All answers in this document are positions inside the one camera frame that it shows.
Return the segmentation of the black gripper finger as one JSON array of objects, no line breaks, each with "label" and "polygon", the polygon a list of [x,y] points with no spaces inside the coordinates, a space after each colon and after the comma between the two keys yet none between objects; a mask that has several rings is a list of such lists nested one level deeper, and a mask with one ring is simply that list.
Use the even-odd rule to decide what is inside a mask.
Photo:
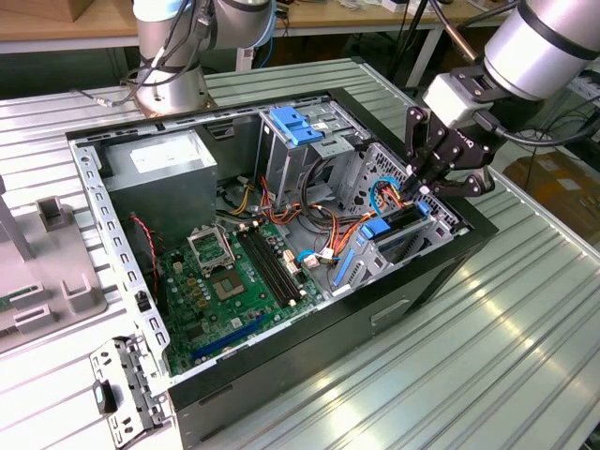
[{"label": "black gripper finger", "polygon": [[495,188],[495,182],[487,168],[469,172],[463,180],[449,179],[445,176],[425,179],[419,193],[438,197],[479,197]]},{"label": "black gripper finger", "polygon": [[437,151],[445,140],[445,127],[432,127],[427,109],[411,107],[406,116],[405,153],[407,178],[403,184],[404,197],[417,197],[430,186],[442,170]]}]

